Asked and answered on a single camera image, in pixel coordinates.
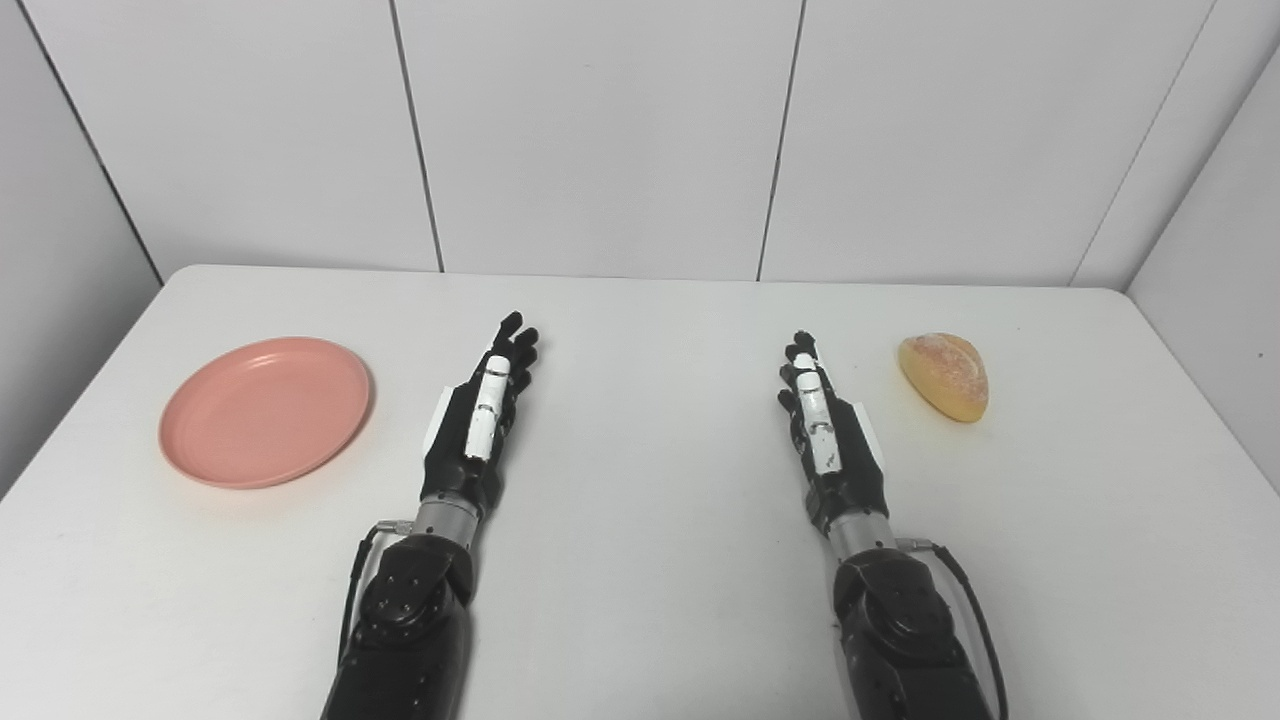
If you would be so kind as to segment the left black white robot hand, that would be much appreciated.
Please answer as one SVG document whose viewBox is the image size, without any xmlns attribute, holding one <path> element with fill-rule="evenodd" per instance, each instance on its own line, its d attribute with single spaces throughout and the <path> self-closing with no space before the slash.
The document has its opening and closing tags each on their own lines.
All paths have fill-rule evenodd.
<svg viewBox="0 0 1280 720">
<path fill-rule="evenodd" d="M 422 501 L 461 498 L 480 519 L 498 505 L 504 488 L 499 461 L 518 397 L 532 382 L 538 341 L 538 329 L 511 313 L 470 378 L 451 389 L 422 460 Z"/>
</svg>

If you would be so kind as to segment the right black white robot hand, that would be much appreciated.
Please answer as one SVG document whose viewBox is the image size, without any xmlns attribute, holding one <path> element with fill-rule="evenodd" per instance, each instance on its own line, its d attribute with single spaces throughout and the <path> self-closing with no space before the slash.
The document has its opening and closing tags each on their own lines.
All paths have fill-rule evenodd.
<svg viewBox="0 0 1280 720">
<path fill-rule="evenodd" d="M 854 405 L 836 393 L 815 338 L 797 331 L 785 356 L 777 401 L 788 416 L 790 439 L 806 479 L 810 524 L 828 532 L 850 512 L 888 518 L 884 474 Z"/>
</svg>

